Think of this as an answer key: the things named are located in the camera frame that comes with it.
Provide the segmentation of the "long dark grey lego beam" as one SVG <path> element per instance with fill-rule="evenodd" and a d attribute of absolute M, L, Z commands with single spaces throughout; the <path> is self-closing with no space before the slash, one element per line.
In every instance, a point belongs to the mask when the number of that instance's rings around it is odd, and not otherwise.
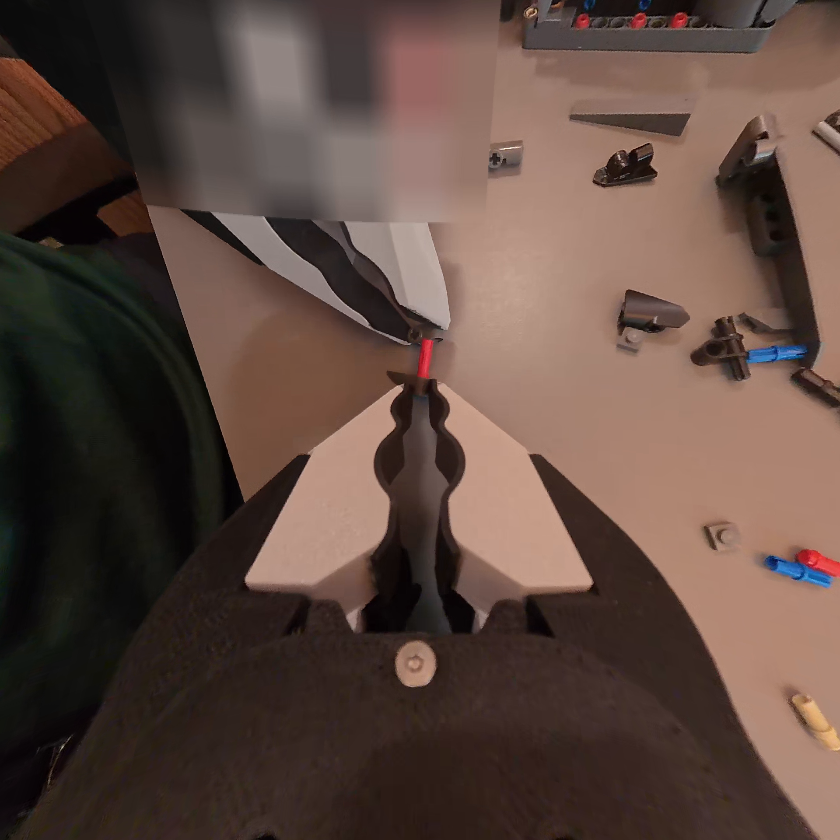
<path fill-rule="evenodd" d="M 773 265 L 801 367 L 814 371 L 822 351 L 816 304 L 785 180 L 784 136 L 774 114 L 752 118 L 719 164 L 718 189 L 742 196 L 752 252 Z"/>

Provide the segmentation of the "lego car model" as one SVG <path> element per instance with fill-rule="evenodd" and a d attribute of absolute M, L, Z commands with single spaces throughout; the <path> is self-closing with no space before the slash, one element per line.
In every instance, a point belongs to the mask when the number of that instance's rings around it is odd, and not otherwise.
<path fill-rule="evenodd" d="M 753 54 L 796 1 L 538 1 L 525 50 Z"/>

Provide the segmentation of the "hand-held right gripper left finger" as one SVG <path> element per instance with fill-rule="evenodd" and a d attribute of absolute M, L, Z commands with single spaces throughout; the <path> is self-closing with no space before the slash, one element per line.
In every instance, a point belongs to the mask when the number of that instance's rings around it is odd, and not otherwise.
<path fill-rule="evenodd" d="M 376 594 L 371 555 L 390 512 L 375 452 L 396 430 L 392 405 L 402 391 L 393 387 L 309 453 L 245 576 L 249 590 L 336 602 L 350 628 L 362 629 Z"/>

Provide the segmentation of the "scattered small lego pieces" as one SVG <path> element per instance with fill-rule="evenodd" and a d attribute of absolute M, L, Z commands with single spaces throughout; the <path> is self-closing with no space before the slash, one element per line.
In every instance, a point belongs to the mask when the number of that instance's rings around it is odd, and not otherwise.
<path fill-rule="evenodd" d="M 722 522 L 749 672 L 797 730 L 838 753 L 838 409 L 788 381 L 782 364 L 746 382 L 689 370 L 701 525 Z"/>

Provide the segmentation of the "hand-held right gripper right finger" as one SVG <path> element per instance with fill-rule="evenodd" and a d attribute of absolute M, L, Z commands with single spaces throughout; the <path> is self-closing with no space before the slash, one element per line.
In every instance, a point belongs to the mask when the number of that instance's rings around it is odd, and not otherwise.
<path fill-rule="evenodd" d="M 525 447 L 438 383 L 432 411 L 438 442 L 456 444 L 449 480 L 453 591 L 479 631 L 493 606 L 530 595 L 580 594 L 594 581 Z"/>

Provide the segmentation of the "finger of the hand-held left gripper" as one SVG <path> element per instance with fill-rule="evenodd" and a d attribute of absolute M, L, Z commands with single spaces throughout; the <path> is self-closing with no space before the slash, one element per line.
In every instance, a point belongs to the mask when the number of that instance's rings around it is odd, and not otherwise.
<path fill-rule="evenodd" d="M 353 246 L 343 223 L 216 213 L 225 233 L 266 268 L 360 326 L 419 343 L 421 323 L 398 302 L 384 270 Z"/>
<path fill-rule="evenodd" d="M 407 319 L 447 331 L 445 277 L 427 224 L 317 221 L 350 264 Z"/>

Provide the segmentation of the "black lego connector blue pin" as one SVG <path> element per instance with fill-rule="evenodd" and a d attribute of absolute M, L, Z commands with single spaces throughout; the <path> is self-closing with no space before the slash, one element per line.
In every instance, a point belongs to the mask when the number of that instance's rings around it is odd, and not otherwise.
<path fill-rule="evenodd" d="M 805 344 L 774 344 L 748 350 L 733 316 L 714 321 L 709 339 L 690 354 L 696 366 L 719 366 L 731 382 L 745 382 L 757 364 L 801 362 L 809 352 Z"/>

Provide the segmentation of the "dark grey lego fin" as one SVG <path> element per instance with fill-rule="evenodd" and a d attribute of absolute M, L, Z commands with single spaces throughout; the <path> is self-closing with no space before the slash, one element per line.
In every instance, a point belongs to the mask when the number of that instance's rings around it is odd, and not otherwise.
<path fill-rule="evenodd" d="M 689 320 L 688 311 L 680 305 L 627 289 L 616 321 L 616 347 L 637 353 L 648 335 L 682 329 Z"/>

